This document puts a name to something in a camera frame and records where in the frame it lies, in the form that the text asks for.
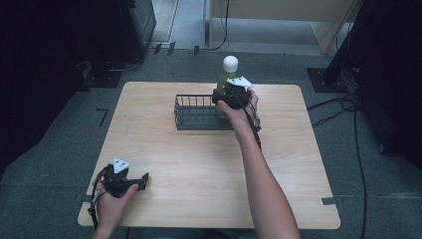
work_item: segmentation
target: wire basket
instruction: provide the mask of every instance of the wire basket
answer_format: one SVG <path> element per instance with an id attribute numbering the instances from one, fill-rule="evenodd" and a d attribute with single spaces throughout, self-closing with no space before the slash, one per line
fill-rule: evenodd
<path id="1" fill-rule="evenodd" d="M 178 130 L 231 130 L 227 119 L 220 119 L 212 95 L 176 95 L 174 116 Z"/>

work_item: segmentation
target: hand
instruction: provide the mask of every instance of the hand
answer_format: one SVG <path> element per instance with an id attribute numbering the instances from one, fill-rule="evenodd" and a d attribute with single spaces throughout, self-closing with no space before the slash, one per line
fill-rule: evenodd
<path id="1" fill-rule="evenodd" d="M 115 227 L 121 220 L 124 210 L 135 194 L 138 184 L 132 185 L 121 198 L 115 198 L 106 192 L 102 182 L 97 185 L 100 194 L 105 193 L 97 201 L 97 214 L 99 217 L 99 226 L 93 238 L 110 238 Z"/>
<path id="2" fill-rule="evenodd" d="M 255 109 L 255 111 L 257 110 L 258 96 L 252 89 L 248 89 L 248 91 L 251 93 L 251 97 L 249 99 L 250 104 L 246 107 L 246 110 L 251 116 L 252 120 L 255 120 L 255 114 L 253 109 Z M 236 137 L 238 137 L 238 133 L 247 130 L 247 128 L 251 129 L 248 119 L 246 118 L 246 114 L 242 109 L 233 110 L 223 101 L 218 101 L 217 104 L 218 107 L 226 114 L 227 118 L 232 124 L 233 129 L 236 132 Z"/>

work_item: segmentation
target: green bottle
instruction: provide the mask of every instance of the green bottle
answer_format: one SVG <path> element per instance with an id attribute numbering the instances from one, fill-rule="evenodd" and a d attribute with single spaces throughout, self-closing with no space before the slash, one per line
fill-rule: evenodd
<path id="1" fill-rule="evenodd" d="M 227 79 L 230 78 L 237 78 L 237 70 L 239 66 L 239 61 L 237 58 L 233 56 L 228 56 L 223 61 L 223 72 L 217 83 L 217 93 L 220 96 L 224 96 L 227 94 L 226 89 L 229 83 L 227 83 Z M 215 112 L 220 119 L 225 119 L 226 114 L 216 106 Z"/>

